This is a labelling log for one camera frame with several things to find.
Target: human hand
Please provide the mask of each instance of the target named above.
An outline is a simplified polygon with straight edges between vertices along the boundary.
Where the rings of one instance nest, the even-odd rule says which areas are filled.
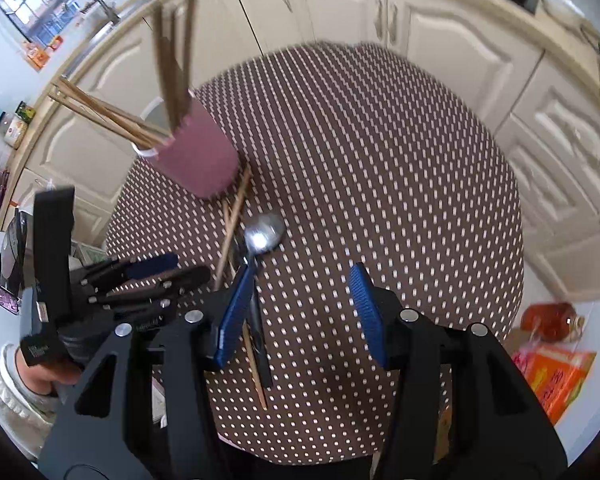
[[[39,395],[48,395],[53,391],[52,382],[61,384],[75,384],[80,378],[82,370],[67,358],[35,366],[28,366],[24,361],[22,351],[16,352],[16,370],[22,383],[32,392]]]

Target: pink cup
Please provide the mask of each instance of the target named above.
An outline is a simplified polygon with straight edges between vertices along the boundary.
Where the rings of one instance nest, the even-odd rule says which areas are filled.
[[[238,153],[196,98],[173,138],[164,145],[136,153],[156,170],[199,198],[222,193],[238,171]]]

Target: faucet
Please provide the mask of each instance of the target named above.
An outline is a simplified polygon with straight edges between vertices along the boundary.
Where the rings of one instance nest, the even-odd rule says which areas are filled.
[[[69,0],[66,0],[66,2],[63,4],[63,7],[64,7],[65,10],[68,9],[68,6],[67,6],[67,2],[68,1]],[[91,0],[80,12],[85,13],[96,2],[100,4],[100,6],[102,7],[102,9],[104,10],[105,15],[107,16],[107,19],[111,23],[113,23],[113,25],[117,25],[120,22],[120,16],[118,16],[118,14],[116,13],[115,9],[113,7],[108,6],[107,3],[104,0]]]

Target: snack bag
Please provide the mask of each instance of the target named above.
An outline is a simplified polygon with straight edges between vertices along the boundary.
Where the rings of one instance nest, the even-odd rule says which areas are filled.
[[[595,352],[570,352],[550,344],[523,346],[511,356],[553,425],[580,393]]]

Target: spoon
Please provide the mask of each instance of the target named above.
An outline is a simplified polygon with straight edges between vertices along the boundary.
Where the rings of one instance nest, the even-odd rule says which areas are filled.
[[[285,221],[275,213],[258,215],[245,228],[244,243],[247,249],[247,260],[249,263],[253,262],[256,266],[254,280],[258,272],[257,257],[275,249],[280,244],[285,231]],[[262,316],[260,315],[260,301],[255,286],[249,304],[249,328],[251,329],[260,383],[263,388],[270,388],[273,386],[273,379],[269,370],[269,358],[264,344],[264,329],[262,327]]]

